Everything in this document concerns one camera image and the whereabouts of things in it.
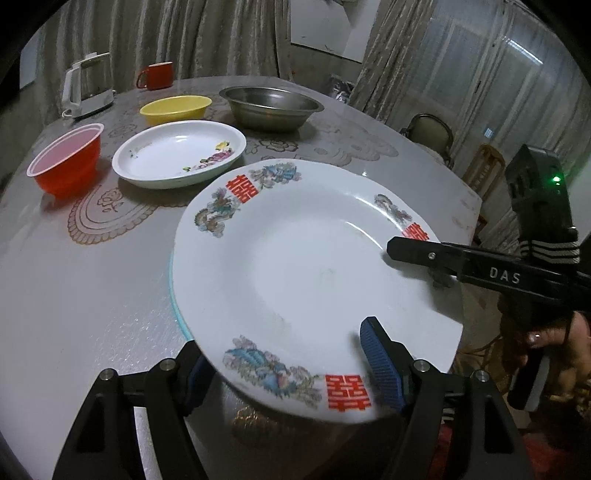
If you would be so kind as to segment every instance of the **blue gripper pad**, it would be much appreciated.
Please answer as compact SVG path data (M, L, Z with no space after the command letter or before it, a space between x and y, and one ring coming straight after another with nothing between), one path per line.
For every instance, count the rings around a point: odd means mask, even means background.
M380 332L377 332L374 328L373 324L375 323L381 330ZM401 375L394 367L394 363L384 345L384 342L392 343L391 340L375 317L368 317L361 323L359 337L361 347L368 359L379 390L384 396L386 405L400 412L406 407L407 403L404 399Z

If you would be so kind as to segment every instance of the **kettle handle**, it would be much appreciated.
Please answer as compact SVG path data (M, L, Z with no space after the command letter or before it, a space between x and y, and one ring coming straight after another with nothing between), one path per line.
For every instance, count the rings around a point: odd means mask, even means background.
M64 81L64 92L61 96L61 105L64 108L78 108L79 103L72 102L72 77L76 72L76 78L79 79L80 68L70 69L66 72L66 79Z

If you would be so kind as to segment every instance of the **curtain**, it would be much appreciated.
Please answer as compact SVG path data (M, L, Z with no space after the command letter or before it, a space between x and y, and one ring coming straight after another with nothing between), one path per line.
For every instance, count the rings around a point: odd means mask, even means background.
M433 8L434 0L389 0L350 105L381 122L388 119Z
M481 144L509 163L522 144L554 151L567 182L591 153L591 89L561 41L522 5L438 0L387 124L417 113L454 132L454 172ZM487 248L514 252L518 224L504 181L483 204Z
M178 79L290 79L290 44L289 0L70 0L41 31L36 98L45 123L57 118L66 70L93 51L111 52L118 92L161 61Z

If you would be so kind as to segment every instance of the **stainless steel bowl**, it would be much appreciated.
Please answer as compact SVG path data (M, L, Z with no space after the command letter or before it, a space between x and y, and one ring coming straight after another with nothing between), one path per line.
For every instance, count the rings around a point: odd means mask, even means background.
M222 90L236 121L253 130L293 132L308 117L324 110L316 100L301 93L268 87L230 87Z

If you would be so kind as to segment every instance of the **screw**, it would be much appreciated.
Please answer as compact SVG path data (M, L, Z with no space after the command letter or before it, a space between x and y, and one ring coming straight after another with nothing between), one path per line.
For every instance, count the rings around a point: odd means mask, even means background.
M172 370L176 366L177 363L173 358L165 358L160 362L160 370L164 370L165 372Z
M416 360L413 365L414 368L416 368L420 372L426 372L431 368L431 366L429 366L429 362L427 362L426 360Z
M101 380L110 380L111 378L113 378L113 376L115 375L115 370L113 370L112 368L105 368L100 374L99 374L99 378Z
M474 377L481 382L488 382L491 376L484 370L476 370L473 373Z

